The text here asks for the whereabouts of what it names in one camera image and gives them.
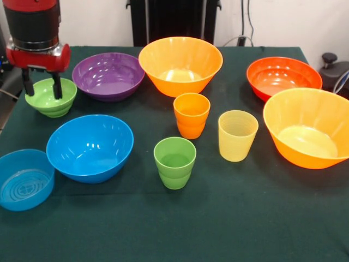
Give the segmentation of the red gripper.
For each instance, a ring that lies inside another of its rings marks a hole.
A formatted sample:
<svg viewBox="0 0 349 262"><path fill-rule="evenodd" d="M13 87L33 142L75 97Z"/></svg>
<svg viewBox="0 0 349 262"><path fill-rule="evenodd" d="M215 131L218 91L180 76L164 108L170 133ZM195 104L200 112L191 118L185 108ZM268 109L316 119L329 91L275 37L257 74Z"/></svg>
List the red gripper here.
<svg viewBox="0 0 349 262"><path fill-rule="evenodd" d="M48 52L23 51L17 49L14 45L8 44L6 55L12 65L22 68L22 80L27 95L34 95L33 83L28 68L43 69L52 72L54 97L62 99L63 93L59 73L66 71L69 66L71 50L68 44L59 44Z"/></svg>

